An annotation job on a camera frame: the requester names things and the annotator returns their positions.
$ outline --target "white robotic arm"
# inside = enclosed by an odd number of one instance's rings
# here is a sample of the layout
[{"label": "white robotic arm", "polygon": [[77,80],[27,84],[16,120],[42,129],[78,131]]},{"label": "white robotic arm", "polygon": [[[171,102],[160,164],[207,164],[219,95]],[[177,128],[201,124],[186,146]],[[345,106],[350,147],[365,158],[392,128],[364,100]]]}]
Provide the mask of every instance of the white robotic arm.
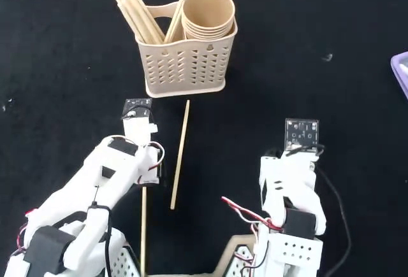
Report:
[{"label": "white robotic arm", "polygon": [[[114,135],[104,138],[62,189],[54,192],[38,209],[27,214],[24,245],[20,254],[11,257],[6,277],[92,277],[97,276],[106,266],[105,242],[101,242],[101,238],[106,236],[109,210],[133,184],[158,183],[158,149],[152,146],[154,142],[150,142],[150,134],[156,132],[157,127],[149,123],[149,114],[146,117],[125,119],[124,124],[127,137]],[[131,153],[124,150],[129,147]],[[104,169],[111,171],[109,176],[104,176]],[[92,203],[107,210],[92,208]],[[85,221],[74,221],[59,229],[52,228],[78,211],[87,213]],[[63,242],[66,246],[60,246],[59,261],[62,263],[52,264],[61,265],[63,269],[58,273],[57,270],[52,272],[47,268],[50,266],[47,253],[53,253],[53,248],[61,245],[64,239],[69,242]],[[124,235],[112,228],[108,246],[110,258],[120,252],[124,243]],[[45,258],[33,260],[36,254],[44,254]]]}]

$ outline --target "red and white wire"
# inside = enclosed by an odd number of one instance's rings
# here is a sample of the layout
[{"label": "red and white wire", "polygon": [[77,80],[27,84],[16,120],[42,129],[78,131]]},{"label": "red and white wire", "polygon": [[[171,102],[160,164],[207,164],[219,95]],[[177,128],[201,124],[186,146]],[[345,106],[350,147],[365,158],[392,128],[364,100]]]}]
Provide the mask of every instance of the red and white wire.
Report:
[{"label": "red and white wire", "polygon": [[151,141],[151,142],[149,143],[149,146],[150,146],[150,145],[156,145],[156,146],[161,150],[161,157],[160,157],[160,159],[157,161],[157,164],[155,164],[154,166],[151,166],[151,167],[149,168],[149,170],[154,169],[155,167],[160,166],[160,164],[163,162],[164,155],[165,155],[165,153],[166,153],[165,150],[164,150],[163,145],[161,145],[160,143],[158,143],[158,142],[156,142],[156,141]]},{"label": "red and white wire", "polygon": [[21,240],[21,236],[23,235],[23,232],[26,231],[26,228],[27,228],[27,223],[25,223],[23,226],[20,227],[20,232],[18,233],[17,240],[16,240],[18,250],[23,248],[23,246],[21,246],[20,240]]},{"label": "red and white wire", "polygon": [[[280,227],[274,226],[274,224],[272,223],[271,218],[269,218],[269,217],[268,218],[263,218],[259,214],[255,213],[255,212],[253,212],[251,210],[248,210],[247,208],[241,207],[240,205],[238,205],[237,203],[233,202],[232,200],[228,199],[225,196],[222,196],[221,199],[224,202],[226,202],[231,208],[233,208],[235,210],[235,212],[238,213],[240,218],[242,220],[244,220],[245,222],[250,223],[250,224],[260,223],[261,222],[262,224],[265,224],[267,227],[269,227],[271,229],[274,229],[274,230],[277,230],[277,231],[279,231],[281,229]],[[248,215],[250,215],[251,217],[255,218],[256,220],[246,219],[242,215],[241,211],[248,214]]]}]

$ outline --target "chopstick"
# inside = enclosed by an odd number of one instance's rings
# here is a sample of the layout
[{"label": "chopstick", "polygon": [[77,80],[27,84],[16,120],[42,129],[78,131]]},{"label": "chopstick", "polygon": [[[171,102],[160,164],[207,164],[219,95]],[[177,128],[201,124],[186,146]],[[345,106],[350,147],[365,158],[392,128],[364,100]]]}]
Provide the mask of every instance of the chopstick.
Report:
[{"label": "chopstick", "polygon": [[120,11],[122,12],[123,17],[125,18],[127,24],[129,24],[130,28],[134,32],[136,38],[139,41],[144,41],[142,35],[139,33],[137,26],[133,23],[132,18],[129,16],[128,11],[125,9],[124,5],[122,4],[121,0],[116,0],[117,6],[119,7]]},{"label": "chopstick", "polygon": [[186,139],[187,122],[189,120],[190,100],[186,102],[186,109],[184,110],[183,126],[181,128],[180,145],[178,146],[176,172],[174,175],[173,192],[171,193],[170,209],[174,210],[176,207],[177,188],[179,186],[181,162],[183,158],[184,140]]},{"label": "chopstick", "polygon": [[182,13],[184,0],[178,0],[176,10],[166,35],[146,7],[143,0],[116,0],[120,12],[138,41],[151,45],[171,43],[174,39]]},{"label": "chopstick", "polygon": [[173,40],[175,33],[177,31],[177,27],[179,26],[180,19],[181,19],[181,13],[182,13],[182,5],[183,5],[184,0],[178,0],[176,10],[174,12],[174,16],[170,22],[170,26],[168,28],[168,31],[166,33],[166,37],[164,39],[164,43],[171,43]]}]

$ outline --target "black tablecloth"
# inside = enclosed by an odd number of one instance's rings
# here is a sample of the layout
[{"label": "black tablecloth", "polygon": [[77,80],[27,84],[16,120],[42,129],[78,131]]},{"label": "black tablecloth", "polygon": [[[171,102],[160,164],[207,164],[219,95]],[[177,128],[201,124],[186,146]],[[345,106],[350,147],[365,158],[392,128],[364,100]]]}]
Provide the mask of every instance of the black tablecloth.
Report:
[{"label": "black tablecloth", "polygon": [[[149,190],[149,273],[214,269],[228,239],[249,232],[220,196],[259,209],[259,158],[283,146],[284,120],[297,117],[321,121],[327,149],[319,162],[344,199],[353,249],[339,276],[398,274],[408,245],[408,106],[390,58],[407,50],[406,0],[235,2],[226,88],[190,97],[176,211],[171,179]],[[122,133],[124,100],[146,94],[137,45],[114,0],[0,0],[0,17],[4,268],[24,213],[61,188],[104,136]],[[154,101],[170,178],[185,102]],[[346,237],[320,179],[317,191],[328,219],[325,271]],[[113,219],[139,249],[138,192]]]}]

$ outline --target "white plastic bracket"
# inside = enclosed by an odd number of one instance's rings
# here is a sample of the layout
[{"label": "white plastic bracket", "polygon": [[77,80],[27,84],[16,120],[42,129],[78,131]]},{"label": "white plastic bracket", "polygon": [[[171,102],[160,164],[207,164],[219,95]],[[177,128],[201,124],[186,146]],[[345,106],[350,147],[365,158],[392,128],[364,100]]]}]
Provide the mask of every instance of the white plastic bracket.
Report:
[{"label": "white plastic bracket", "polygon": [[320,268],[323,242],[318,239],[303,239],[287,234],[269,235],[269,259],[317,271]]},{"label": "white plastic bracket", "polygon": [[[245,259],[252,259],[253,257],[251,251],[246,245],[238,245],[237,248],[235,249],[235,252]],[[224,277],[241,277],[241,269],[244,266],[250,265],[251,265],[250,262],[241,260],[233,256],[231,258],[231,262],[229,263],[227,270],[225,271]],[[242,277],[249,277],[248,269],[244,269],[242,271]]]}]

